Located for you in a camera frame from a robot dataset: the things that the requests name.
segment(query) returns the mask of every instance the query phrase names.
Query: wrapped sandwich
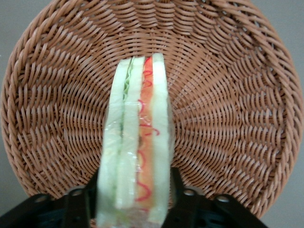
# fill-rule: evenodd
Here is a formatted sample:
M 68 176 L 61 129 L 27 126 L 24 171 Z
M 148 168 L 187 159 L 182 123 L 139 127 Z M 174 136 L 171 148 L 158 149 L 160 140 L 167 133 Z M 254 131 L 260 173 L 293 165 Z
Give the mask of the wrapped sandwich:
M 104 127 L 97 227 L 161 227 L 168 210 L 173 129 L 163 55 L 121 60 Z

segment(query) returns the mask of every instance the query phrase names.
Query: black bracket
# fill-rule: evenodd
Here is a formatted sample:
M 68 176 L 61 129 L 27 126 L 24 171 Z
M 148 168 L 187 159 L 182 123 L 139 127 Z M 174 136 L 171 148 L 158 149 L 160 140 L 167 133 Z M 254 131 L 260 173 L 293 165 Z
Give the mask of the black bracket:
M 75 187 L 51 200 L 38 194 L 0 217 L 1 228 L 89 228 L 95 218 L 97 173 L 85 187 Z M 162 228 L 267 228 L 230 195 L 210 200 L 184 187 L 178 168 L 171 168 L 174 207 Z
M 171 168 L 171 186 L 174 207 L 162 228 L 267 228 L 230 195 L 210 200 L 184 187 L 177 168 Z

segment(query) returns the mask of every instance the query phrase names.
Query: woven basket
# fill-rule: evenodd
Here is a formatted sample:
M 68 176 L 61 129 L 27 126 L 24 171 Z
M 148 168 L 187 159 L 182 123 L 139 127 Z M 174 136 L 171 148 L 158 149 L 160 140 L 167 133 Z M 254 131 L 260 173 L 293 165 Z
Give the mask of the woven basket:
M 290 54 L 248 0 L 53 0 L 9 59 L 2 136 L 29 195 L 62 196 L 99 166 L 120 59 L 165 56 L 176 128 L 173 166 L 208 198 L 258 217 L 295 165 L 303 101 Z

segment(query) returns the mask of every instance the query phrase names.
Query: metal bolt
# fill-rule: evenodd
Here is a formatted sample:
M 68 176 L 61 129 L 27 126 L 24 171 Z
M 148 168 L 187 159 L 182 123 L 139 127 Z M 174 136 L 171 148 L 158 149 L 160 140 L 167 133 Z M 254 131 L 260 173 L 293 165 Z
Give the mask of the metal bolt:
M 81 195 L 81 193 L 82 193 L 82 190 L 77 189 L 77 190 L 73 191 L 72 196 L 79 196 L 79 195 Z
M 217 200 L 223 203 L 229 202 L 229 199 L 226 196 L 217 196 Z
M 39 198 L 37 198 L 35 200 L 35 203 L 40 203 L 40 202 L 43 202 L 47 199 L 47 196 L 40 196 Z
M 191 189 L 186 189 L 186 190 L 184 191 L 184 194 L 185 194 L 186 196 L 194 196 L 194 191 L 191 190 Z

